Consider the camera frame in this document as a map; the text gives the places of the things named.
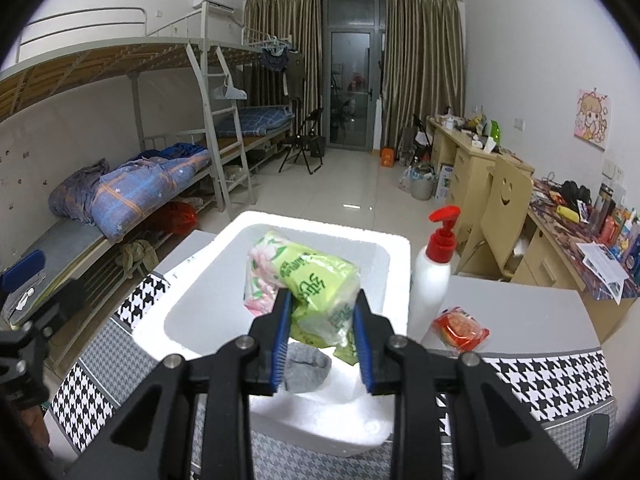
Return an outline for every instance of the red bottle cap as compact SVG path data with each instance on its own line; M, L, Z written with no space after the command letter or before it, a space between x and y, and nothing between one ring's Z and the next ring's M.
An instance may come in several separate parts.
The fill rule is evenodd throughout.
M436 229L429 238L426 255L427 258L438 264L448 264L453 251L456 250L456 236L452 229L460 215L460 208L455 205L448 205L429 215L432 222L442 222L442 227Z

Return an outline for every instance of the silver screw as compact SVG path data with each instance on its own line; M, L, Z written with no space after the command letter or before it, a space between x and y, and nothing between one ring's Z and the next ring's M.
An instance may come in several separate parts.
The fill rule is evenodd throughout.
M409 344L409 340L403 335L393 335L389 338L389 344L393 348L404 348Z
M167 357L162 359L162 364L173 370L180 366L183 360L184 358L180 354L169 354Z
M250 335L241 335L236 339L236 346L241 350L248 350L255 345L255 339Z
M462 354L460 360L463 365L469 367L478 366L480 364L480 357L475 352L466 352Z

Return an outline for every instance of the sticker on wall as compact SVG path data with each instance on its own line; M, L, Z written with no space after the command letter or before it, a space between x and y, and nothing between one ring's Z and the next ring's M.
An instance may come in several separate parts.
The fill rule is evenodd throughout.
M604 150L609 135L611 100L596 90L580 90L578 94L574 136Z

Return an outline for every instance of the curtain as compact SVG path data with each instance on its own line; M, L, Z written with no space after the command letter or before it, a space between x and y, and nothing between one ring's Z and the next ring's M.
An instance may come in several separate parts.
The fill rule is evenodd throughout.
M296 110L302 118L320 105L322 74L322 6L320 0L246 0L244 24L255 30L285 39L291 35L293 46L304 56L306 81L302 106ZM282 93L282 75L258 64L247 71L245 88L251 105L286 103Z
M420 118L464 111L462 24L457 0L386 0L382 145Z

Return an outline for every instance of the green tissue package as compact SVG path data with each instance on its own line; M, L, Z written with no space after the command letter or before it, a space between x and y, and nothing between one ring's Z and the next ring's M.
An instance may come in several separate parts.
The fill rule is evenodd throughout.
M267 314L283 287L296 298L291 337L316 348L335 346L335 357L356 364L351 320L358 267L269 231L249 251L244 306L256 316Z

